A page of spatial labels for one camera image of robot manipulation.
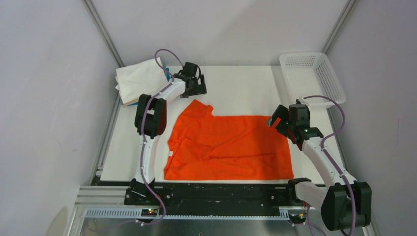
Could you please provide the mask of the orange t-shirt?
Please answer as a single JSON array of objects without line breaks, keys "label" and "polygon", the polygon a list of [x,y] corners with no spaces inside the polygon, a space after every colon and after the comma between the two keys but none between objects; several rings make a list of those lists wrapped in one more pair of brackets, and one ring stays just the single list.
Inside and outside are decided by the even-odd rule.
[{"label": "orange t-shirt", "polygon": [[294,177],[288,140],[266,116],[214,116],[192,101],[168,140],[166,180],[282,180]]}]

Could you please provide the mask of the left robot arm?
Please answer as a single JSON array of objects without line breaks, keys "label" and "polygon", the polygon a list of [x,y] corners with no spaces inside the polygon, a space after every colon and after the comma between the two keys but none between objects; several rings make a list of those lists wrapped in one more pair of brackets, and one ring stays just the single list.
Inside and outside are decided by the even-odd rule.
[{"label": "left robot arm", "polygon": [[142,137],[138,167],[130,191],[144,205],[154,201],[155,191],[149,188],[154,181],[156,148],[167,126],[167,105],[175,98],[189,98],[207,93],[204,74],[194,63],[186,62],[173,74],[168,84],[154,95],[142,94],[136,110],[134,125]]}]

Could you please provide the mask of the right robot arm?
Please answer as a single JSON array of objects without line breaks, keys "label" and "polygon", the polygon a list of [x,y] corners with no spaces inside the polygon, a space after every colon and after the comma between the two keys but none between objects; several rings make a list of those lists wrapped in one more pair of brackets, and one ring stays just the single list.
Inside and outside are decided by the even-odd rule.
[{"label": "right robot arm", "polygon": [[324,181],[321,189],[305,179],[290,180],[294,187],[286,191],[292,205],[302,201],[320,211],[324,225],[330,231],[366,227],[371,223],[372,190],[367,182],[359,182],[333,159],[319,128],[310,125],[307,105],[279,105],[267,124],[288,138],[306,155]]}]

